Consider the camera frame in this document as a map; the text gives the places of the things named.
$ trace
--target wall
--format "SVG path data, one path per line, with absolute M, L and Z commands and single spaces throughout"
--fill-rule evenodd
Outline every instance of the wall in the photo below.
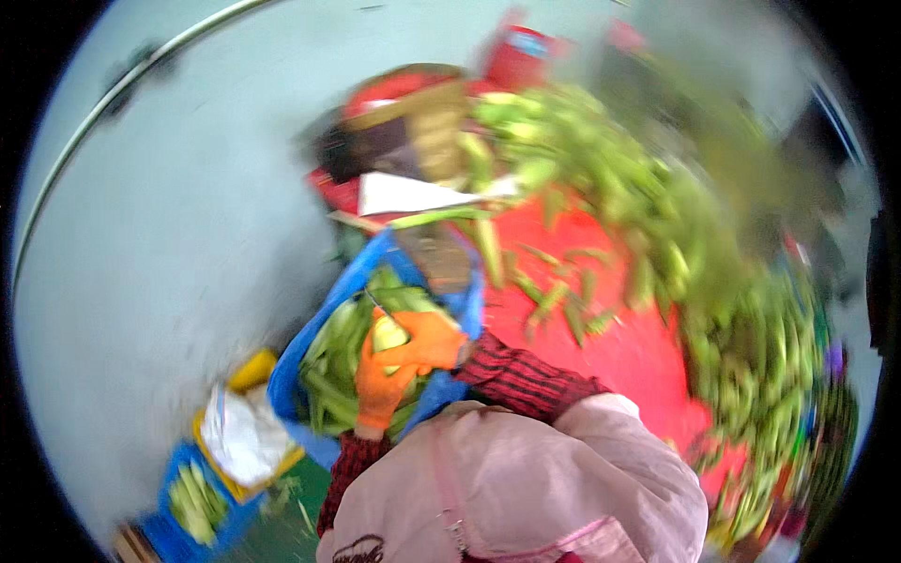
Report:
M 224 0 L 119 0 L 75 53 L 25 171 L 17 240 L 38 187 L 113 66 Z M 519 2 L 586 45 L 606 0 Z M 375 5 L 371 9 L 362 9 Z M 216 380 L 283 346 L 337 275 L 332 231 L 294 137 L 361 79 L 413 61 L 465 64 L 506 1 L 279 0 L 204 37 L 70 163 L 35 232 L 14 337 L 35 428 L 104 546 L 153 506 L 168 453 Z

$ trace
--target pink jacket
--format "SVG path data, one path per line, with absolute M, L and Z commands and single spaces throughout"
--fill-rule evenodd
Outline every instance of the pink jacket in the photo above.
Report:
M 552 426 L 466 401 L 348 487 L 316 560 L 694 562 L 706 525 L 697 477 L 624 396 L 590 396 Z

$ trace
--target person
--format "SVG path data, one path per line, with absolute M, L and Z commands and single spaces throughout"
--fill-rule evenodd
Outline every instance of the person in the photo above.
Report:
M 359 418 L 341 436 L 317 561 L 698 560 L 705 496 L 635 403 L 488 331 L 468 341 L 437 313 L 395 318 L 408 343 L 362 346 Z M 449 404 L 392 449 L 404 389 L 433 368 L 485 402 Z

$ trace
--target green mat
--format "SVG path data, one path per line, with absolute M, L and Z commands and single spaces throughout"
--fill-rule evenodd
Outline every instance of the green mat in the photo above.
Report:
M 215 563 L 316 561 L 316 521 L 331 482 L 329 472 L 311 459 L 298 461 L 269 489 L 268 503 L 241 543 Z

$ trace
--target blue crate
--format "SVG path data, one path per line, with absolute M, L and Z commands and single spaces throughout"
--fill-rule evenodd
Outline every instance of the blue crate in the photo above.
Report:
M 201 545 L 178 524 L 169 510 L 168 488 L 178 478 L 178 466 L 194 461 L 203 471 L 204 479 L 228 504 L 228 513 L 216 528 L 216 541 L 211 547 Z M 238 542 L 256 519 L 265 493 L 238 504 L 206 461 L 196 444 L 183 441 L 172 453 L 157 497 L 157 512 L 145 514 L 138 520 L 144 536 L 164 563 L 204 563 L 224 553 Z
M 474 340 L 482 331 L 485 280 L 478 254 L 465 241 L 464 245 L 472 261 L 469 287 L 458 294 L 436 297 L 436 301 L 447 308 L 448 313 L 460 324 L 460 328 Z M 391 229 L 383 230 L 344 269 L 332 291 L 325 297 L 323 306 L 291 340 L 269 378 L 267 390 L 269 401 L 278 418 L 285 424 L 291 439 L 303 446 L 306 455 L 313 461 L 329 470 L 341 453 L 341 446 L 330 436 L 315 435 L 308 426 L 297 419 L 296 406 L 307 404 L 306 391 L 301 387 L 297 377 L 297 367 L 316 333 L 338 305 L 360 291 L 369 281 L 373 270 L 383 263 L 393 268 L 404 284 L 426 287 L 423 273 L 406 253 L 397 247 Z M 419 397 L 416 410 L 400 436 L 406 435 L 417 423 L 434 416 L 444 405 L 462 399 L 468 388 L 466 384 L 451 379 L 447 371 L 432 372 L 429 383 Z

